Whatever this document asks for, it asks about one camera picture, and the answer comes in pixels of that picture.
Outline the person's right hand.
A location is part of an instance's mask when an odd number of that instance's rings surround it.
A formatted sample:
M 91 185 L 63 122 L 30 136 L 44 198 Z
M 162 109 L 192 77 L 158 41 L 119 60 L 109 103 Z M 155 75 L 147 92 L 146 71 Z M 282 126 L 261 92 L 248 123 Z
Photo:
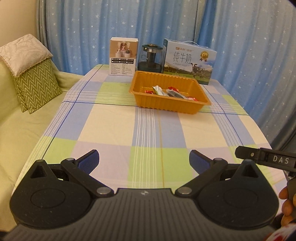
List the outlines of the person's right hand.
M 281 226 L 286 226 L 295 220 L 295 217 L 292 216 L 292 213 L 295 210 L 295 195 L 293 196 L 293 201 L 289 200 L 288 189 L 285 187 L 280 191 L 278 197 L 279 199 L 285 200 L 281 208 L 283 213 Z

